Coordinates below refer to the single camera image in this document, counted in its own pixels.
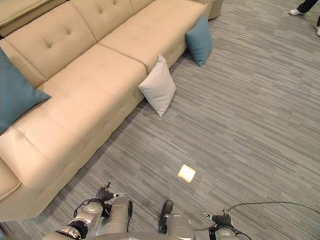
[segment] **sofa seat cushion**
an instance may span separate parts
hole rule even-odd
[[[21,182],[0,158],[0,202],[12,194],[20,185]]]
[[[185,43],[208,5],[192,0],[155,0],[104,37],[99,44],[143,63],[150,73],[159,54],[170,54]]]
[[[38,89],[52,96],[0,137],[0,156],[27,187],[44,189],[138,91],[143,64],[94,45]]]

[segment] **black cable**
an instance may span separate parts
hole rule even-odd
[[[298,205],[298,206],[301,206],[301,207],[305,207],[311,211],[314,211],[316,212],[317,214],[320,214],[320,211],[318,210],[315,210],[309,206],[306,206],[306,205],[303,205],[303,204],[300,204],[300,203],[296,203],[296,202],[291,202],[291,201],[261,201],[261,202],[245,202],[245,203],[239,203],[237,205],[234,205],[232,207],[230,207],[229,209],[227,209],[226,211],[229,212],[231,209],[234,209],[238,206],[244,206],[244,205],[256,205],[256,204],[293,204],[293,205]]]
[[[300,207],[304,207],[304,208],[307,208],[313,212],[316,212],[317,214],[320,214],[320,211],[318,210],[315,210],[309,206],[306,206],[306,205],[303,205],[303,204],[300,204],[300,203],[296,203],[296,202],[291,202],[291,201],[261,201],[261,202],[244,202],[244,203],[239,203],[239,204],[236,204],[236,205],[233,205],[232,207],[229,207],[227,210],[225,210],[224,212],[225,213],[228,213],[231,209],[234,209],[238,206],[244,206],[244,205],[258,205],[258,204],[292,204],[292,205],[298,205]],[[204,227],[204,228],[194,228],[193,230],[194,231],[205,231],[205,230],[208,230],[209,228],[213,227],[214,225],[210,225],[208,227]],[[240,235],[244,235],[245,237],[247,237],[249,240],[252,240],[247,234],[245,234],[244,232],[242,231],[239,231],[237,229],[234,229],[235,231],[237,231],[236,235],[237,234],[240,234]]]
[[[237,232],[235,235],[236,235],[236,236],[237,236],[237,235],[243,235],[243,236],[245,236],[247,239],[252,240],[251,237],[249,237],[247,234],[245,234],[245,233],[242,232],[242,231]]]
[[[204,228],[194,228],[193,231],[205,231],[208,230],[209,228],[212,228],[215,224],[211,225],[211,226],[207,226]]]

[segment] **sectional sofa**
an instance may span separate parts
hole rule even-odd
[[[138,85],[159,54],[172,66],[186,49],[186,32],[212,5],[53,1],[39,13],[50,1],[32,0],[24,8],[36,19],[9,12],[0,25],[10,61],[51,96],[0,135],[0,222],[34,218],[46,208],[144,98]]]

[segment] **sofa cushion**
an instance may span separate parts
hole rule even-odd
[[[13,193],[20,185],[19,179],[0,158],[0,202]]]
[[[99,44],[143,63],[150,73],[159,54],[171,52],[194,27],[207,5],[192,0],[156,0],[119,26]]]
[[[154,0],[130,0],[134,14],[139,12],[141,9],[144,9],[146,6],[148,6],[153,1]]]
[[[167,62],[161,54],[139,89],[160,117],[167,111],[176,91]]]
[[[129,0],[71,0],[100,41],[134,15]]]
[[[0,48],[0,134],[27,110],[49,98],[25,79]]]
[[[5,40],[47,80],[96,43],[89,27],[69,2],[11,33]]]
[[[194,62],[201,67],[207,61],[213,47],[208,21],[204,15],[194,28],[186,33],[185,39]]]
[[[138,61],[94,45],[39,87],[52,98],[0,136],[0,156],[25,186],[46,188],[132,99],[146,76]]]

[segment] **throw pillow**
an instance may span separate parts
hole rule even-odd
[[[162,55],[159,55],[154,68],[139,85],[139,89],[161,117],[169,107],[176,91],[166,59]]]
[[[185,40],[193,60],[201,67],[207,61],[213,47],[208,21],[204,15],[194,28],[186,33]]]
[[[27,110],[49,98],[25,79],[0,48],[0,134]]]

